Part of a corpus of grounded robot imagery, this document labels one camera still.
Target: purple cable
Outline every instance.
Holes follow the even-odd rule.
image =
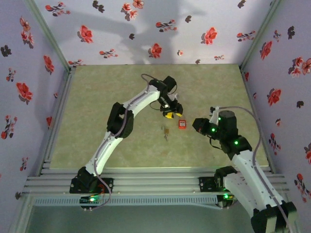
[[[261,143],[261,141],[262,141],[262,135],[261,135],[260,125],[259,125],[258,120],[257,120],[256,117],[254,116],[254,114],[251,113],[251,111],[249,111],[248,109],[243,108],[243,107],[239,107],[239,106],[229,106],[229,107],[220,107],[219,109],[226,109],[226,108],[240,108],[240,109],[243,109],[243,110],[247,111],[247,112],[255,119],[255,122],[256,122],[256,125],[257,125],[257,128],[258,128],[258,132],[259,132],[259,141],[258,141],[258,143],[257,143],[257,145],[256,145],[256,147],[255,147],[255,149],[254,149],[254,153],[253,153],[253,159],[252,159],[253,166],[254,166],[254,169],[255,169],[257,175],[259,176],[261,182],[263,183],[263,185],[265,186],[265,188],[268,190],[268,193],[270,194],[270,196],[273,197],[273,200],[275,201],[277,207],[279,208],[280,212],[282,213],[282,216],[283,216],[283,218],[284,218],[285,221],[286,221],[286,224],[287,224],[287,226],[288,226],[288,228],[289,228],[289,230],[290,230],[290,233],[292,233],[293,231],[292,231],[292,228],[291,228],[291,226],[290,226],[290,223],[289,223],[289,221],[288,221],[288,219],[287,219],[287,217],[286,217],[286,214],[284,213],[284,211],[283,211],[281,205],[278,203],[277,199],[274,197],[273,192],[270,190],[269,186],[268,186],[267,183],[264,181],[263,177],[262,177],[261,174],[259,173],[259,170],[258,170],[258,168],[257,168],[257,166],[256,166],[256,160],[255,160],[255,159],[256,159],[256,153],[257,153],[257,150],[258,150],[258,148],[259,148],[259,145],[260,145],[260,143]]]
[[[148,77],[150,77],[150,78],[152,78],[152,79],[155,79],[154,77],[152,77],[152,76],[149,75],[149,74],[141,74],[141,78],[147,82],[147,89],[146,89],[146,91],[145,91],[143,94],[141,94],[140,96],[138,96],[137,98],[135,98],[134,100],[132,100],[132,101],[127,105],[127,107],[126,107],[126,109],[125,109],[125,113],[124,113],[123,124],[122,124],[120,130],[119,130],[116,134],[110,133],[109,137],[110,137],[110,136],[112,136],[112,137],[117,137],[117,136],[119,136],[119,135],[121,134],[121,132],[123,131],[123,129],[124,129],[124,127],[125,127],[125,124],[126,124],[127,111],[128,111],[128,109],[129,109],[129,107],[130,107],[135,101],[137,101],[138,99],[140,99],[142,96],[144,96],[144,95],[149,91],[150,85],[149,85],[148,80],[147,80],[146,78],[143,77],[144,75],[146,75],[146,76],[148,76]],[[103,207],[104,205],[106,205],[106,204],[107,204],[108,202],[110,202],[110,200],[111,200],[111,189],[110,189],[110,187],[106,184],[106,182],[103,181],[103,179],[100,177],[100,175],[97,173],[97,170],[96,170],[96,160],[97,160],[97,157],[99,156],[99,151],[106,145],[106,143],[108,142],[108,138],[104,141],[104,143],[101,144],[101,146],[100,146],[99,149],[97,150],[97,154],[96,154],[96,156],[95,156],[95,158],[94,158],[94,171],[95,171],[95,174],[96,174],[97,178],[98,178],[98,179],[106,186],[106,188],[108,189],[108,192],[109,192],[109,199],[108,199],[105,203],[103,203],[103,204],[101,204],[101,205],[99,205],[99,206],[96,206],[96,207],[94,207],[94,208],[89,209],[90,211],[91,211],[91,210],[96,210],[96,209],[98,209],[98,208],[100,208],[100,207]]]

